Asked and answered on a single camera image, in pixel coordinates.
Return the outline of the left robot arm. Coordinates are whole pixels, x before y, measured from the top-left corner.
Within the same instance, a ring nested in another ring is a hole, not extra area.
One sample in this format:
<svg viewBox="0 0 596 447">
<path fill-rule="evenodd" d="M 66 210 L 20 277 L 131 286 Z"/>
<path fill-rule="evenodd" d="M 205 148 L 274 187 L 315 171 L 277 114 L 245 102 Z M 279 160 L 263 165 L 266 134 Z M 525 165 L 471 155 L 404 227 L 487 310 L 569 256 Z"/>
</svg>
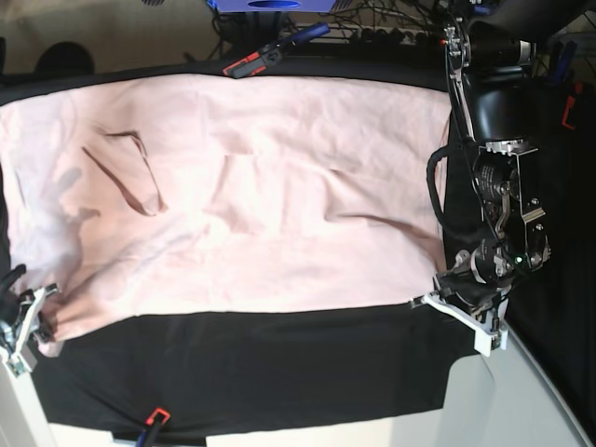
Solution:
<svg viewBox="0 0 596 447">
<path fill-rule="evenodd" d="M 595 92 L 550 38 L 585 1 L 496 1 L 445 21 L 457 142 L 427 163 L 432 208 L 464 248 L 416 299 L 463 323 L 483 355 L 516 332 L 541 358 L 595 352 Z M 532 68 L 542 49 L 550 64 Z"/>
</svg>

